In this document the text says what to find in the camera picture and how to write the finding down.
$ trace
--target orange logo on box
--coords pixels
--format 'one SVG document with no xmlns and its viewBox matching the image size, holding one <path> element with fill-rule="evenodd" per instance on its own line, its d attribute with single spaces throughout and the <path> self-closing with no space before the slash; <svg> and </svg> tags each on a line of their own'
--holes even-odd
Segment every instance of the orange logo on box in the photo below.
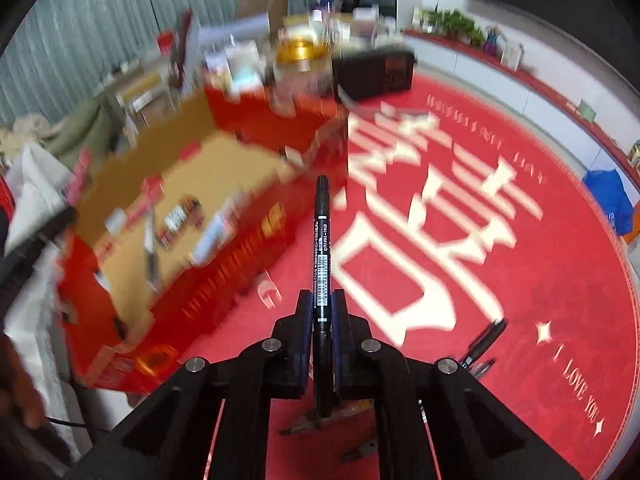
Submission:
<svg viewBox="0 0 640 480">
<path fill-rule="evenodd" d="M 136 368 L 147 375 L 156 377 L 167 370 L 177 358 L 178 351 L 171 345 L 156 345 L 136 358 Z"/>
<path fill-rule="evenodd" d="M 284 228 L 286 215 L 280 202 L 271 208 L 269 214 L 262 220 L 262 233 L 265 238 L 271 238 Z"/>
</svg>

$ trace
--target red tablecloth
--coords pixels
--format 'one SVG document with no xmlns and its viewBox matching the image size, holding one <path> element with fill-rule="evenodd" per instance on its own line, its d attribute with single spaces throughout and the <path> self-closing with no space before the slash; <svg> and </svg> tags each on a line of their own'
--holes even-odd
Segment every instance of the red tablecloth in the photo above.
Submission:
<svg viewBox="0 0 640 480">
<path fill-rule="evenodd" d="M 350 183 L 332 211 L 333 286 L 375 337 L 427 361 L 460 357 L 489 320 L 510 325 L 483 383 L 585 477 L 624 431 L 638 384 L 638 305 L 597 204 L 555 155 L 504 115 L 416 76 L 350 119 Z M 190 355 L 234 357 L 312 288 L 312 223 Z M 267 478 L 376 478 L 377 457 L 339 458 L 374 434 L 370 414 L 282 437 L 311 406 L 274 402 Z"/>
</svg>

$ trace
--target curtain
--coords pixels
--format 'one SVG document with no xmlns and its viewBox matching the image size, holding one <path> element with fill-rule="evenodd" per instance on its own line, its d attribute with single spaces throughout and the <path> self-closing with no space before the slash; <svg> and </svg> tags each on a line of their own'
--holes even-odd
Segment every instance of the curtain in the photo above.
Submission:
<svg viewBox="0 0 640 480">
<path fill-rule="evenodd" d="M 175 28 L 187 6 L 215 25 L 232 19 L 238 1 L 38 0 L 0 57 L 0 123 L 29 112 L 60 120 L 111 66 L 151 47 L 159 29 Z M 306 1 L 289 0 L 289 11 Z"/>
</svg>

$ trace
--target red countertop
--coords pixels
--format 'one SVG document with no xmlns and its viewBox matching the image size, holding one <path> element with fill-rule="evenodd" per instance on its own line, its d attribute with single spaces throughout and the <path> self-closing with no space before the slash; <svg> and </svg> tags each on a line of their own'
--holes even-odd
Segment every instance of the red countertop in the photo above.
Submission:
<svg viewBox="0 0 640 480">
<path fill-rule="evenodd" d="M 562 110 L 568 117 L 571 117 L 575 123 L 579 124 L 583 130 L 587 131 L 590 136 L 599 143 L 603 149 L 607 150 L 609 155 L 617 162 L 620 168 L 628 175 L 629 179 L 634 183 L 636 189 L 640 192 L 640 171 L 629 164 L 626 153 L 623 152 L 617 144 L 609 137 L 604 130 L 598 126 L 597 123 L 590 123 L 581 118 L 575 111 L 576 105 L 574 105 L 569 99 L 563 96 L 561 93 L 555 91 L 551 86 L 535 78 L 524 70 L 512 70 L 500 64 L 500 60 L 493 56 L 489 56 L 478 48 L 468 46 L 460 41 L 450 40 L 443 38 L 442 36 L 435 36 L 433 34 L 425 34 L 418 30 L 405 30 L 404 35 L 411 36 L 412 38 L 418 38 L 420 40 L 431 41 L 431 43 L 440 44 L 451 50 L 455 50 L 465 56 L 473 57 L 478 61 L 485 64 L 492 65 L 496 70 L 501 70 L 505 74 L 517 79 L 519 82 L 525 84 L 532 91 L 539 94 L 551 104 L 555 105 L 559 110 Z"/>
</svg>

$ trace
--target hand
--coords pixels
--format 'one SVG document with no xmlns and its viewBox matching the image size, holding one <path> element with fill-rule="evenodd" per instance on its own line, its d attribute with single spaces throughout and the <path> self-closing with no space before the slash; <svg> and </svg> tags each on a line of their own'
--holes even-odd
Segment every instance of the hand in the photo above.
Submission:
<svg viewBox="0 0 640 480">
<path fill-rule="evenodd" d="M 16 404 L 22 409 L 24 425 L 36 430 L 46 420 L 42 398 L 22 366 L 20 356 L 15 351 L 11 339 L 2 333 L 0 333 L 0 361 L 6 362 L 4 368 L 9 372 L 12 388 L 10 392 L 0 389 L 0 415 L 11 413 Z"/>
</svg>

